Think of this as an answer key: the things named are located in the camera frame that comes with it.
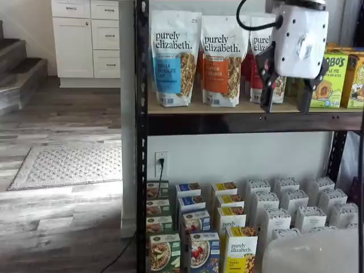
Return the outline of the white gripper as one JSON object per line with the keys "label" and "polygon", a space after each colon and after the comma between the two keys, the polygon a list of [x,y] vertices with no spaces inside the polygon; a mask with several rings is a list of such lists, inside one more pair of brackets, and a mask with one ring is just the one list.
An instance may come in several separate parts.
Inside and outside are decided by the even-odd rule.
{"label": "white gripper", "polygon": [[329,11],[325,1],[273,1],[272,14],[279,25],[273,28],[272,43],[255,56],[262,82],[260,108],[271,112],[273,84],[280,76],[306,78],[298,92],[298,110],[308,113],[313,92],[329,69],[324,58]]}

